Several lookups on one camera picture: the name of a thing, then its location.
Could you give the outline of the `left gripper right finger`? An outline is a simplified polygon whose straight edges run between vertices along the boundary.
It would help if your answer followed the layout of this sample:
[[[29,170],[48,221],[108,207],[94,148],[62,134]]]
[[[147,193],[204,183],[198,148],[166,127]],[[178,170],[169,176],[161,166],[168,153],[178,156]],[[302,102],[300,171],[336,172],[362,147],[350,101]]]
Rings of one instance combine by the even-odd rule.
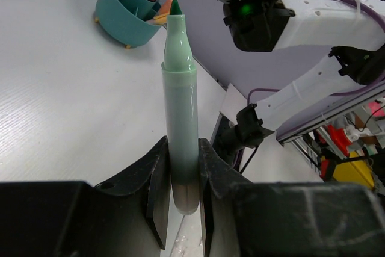
[[[199,140],[205,256],[383,256],[384,211],[348,183],[254,183]]]

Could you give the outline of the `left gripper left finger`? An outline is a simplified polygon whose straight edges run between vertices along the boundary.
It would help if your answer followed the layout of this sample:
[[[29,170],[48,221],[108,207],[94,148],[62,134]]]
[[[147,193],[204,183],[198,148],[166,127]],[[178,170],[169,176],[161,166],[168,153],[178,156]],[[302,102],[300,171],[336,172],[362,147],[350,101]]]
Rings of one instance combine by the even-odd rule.
[[[159,256],[170,202],[168,141],[113,177],[1,183],[2,256]]]

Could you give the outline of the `orange highlighter cap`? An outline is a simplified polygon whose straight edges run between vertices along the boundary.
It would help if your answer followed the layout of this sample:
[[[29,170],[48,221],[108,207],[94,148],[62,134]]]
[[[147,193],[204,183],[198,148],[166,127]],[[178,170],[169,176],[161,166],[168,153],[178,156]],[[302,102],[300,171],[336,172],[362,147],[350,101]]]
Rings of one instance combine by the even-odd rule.
[[[173,0],[166,0],[166,1],[162,4],[161,8],[158,10],[156,16],[161,16],[161,15],[163,15],[163,14],[165,14],[165,13],[168,13],[168,12],[170,11],[172,2],[173,2]]]

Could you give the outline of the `green highlighter clear body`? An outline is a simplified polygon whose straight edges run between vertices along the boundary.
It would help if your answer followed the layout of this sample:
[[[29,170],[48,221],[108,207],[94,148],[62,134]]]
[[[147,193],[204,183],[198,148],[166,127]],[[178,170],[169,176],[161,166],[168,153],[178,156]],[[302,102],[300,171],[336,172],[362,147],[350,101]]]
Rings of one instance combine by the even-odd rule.
[[[162,77],[174,204],[191,215],[199,205],[197,66],[177,0],[167,17]]]

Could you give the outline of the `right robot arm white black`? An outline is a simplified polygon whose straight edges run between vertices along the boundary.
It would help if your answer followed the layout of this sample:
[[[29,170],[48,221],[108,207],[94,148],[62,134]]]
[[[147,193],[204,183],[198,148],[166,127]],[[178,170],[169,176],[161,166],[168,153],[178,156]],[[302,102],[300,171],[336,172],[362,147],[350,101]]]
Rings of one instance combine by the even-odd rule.
[[[272,52],[301,46],[331,46],[335,54],[377,55],[384,45],[381,0],[218,0],[235,46]],[[271,134],[288,119],[360,78],[325,56],[313,69],[237,115],[240,132]]]

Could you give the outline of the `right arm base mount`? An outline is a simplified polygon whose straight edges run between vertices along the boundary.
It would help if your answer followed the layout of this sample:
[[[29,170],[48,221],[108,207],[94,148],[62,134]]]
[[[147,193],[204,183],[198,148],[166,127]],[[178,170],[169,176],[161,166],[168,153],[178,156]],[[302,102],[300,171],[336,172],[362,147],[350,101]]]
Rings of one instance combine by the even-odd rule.
[[[263,127],[258,118],[256,104],[249,104],[236,115],[236,124],[222,120],[214,137],[213,148],[217,155],[237,172],[242,173],[241,159],[246,147],[257,150],[272,130]]]

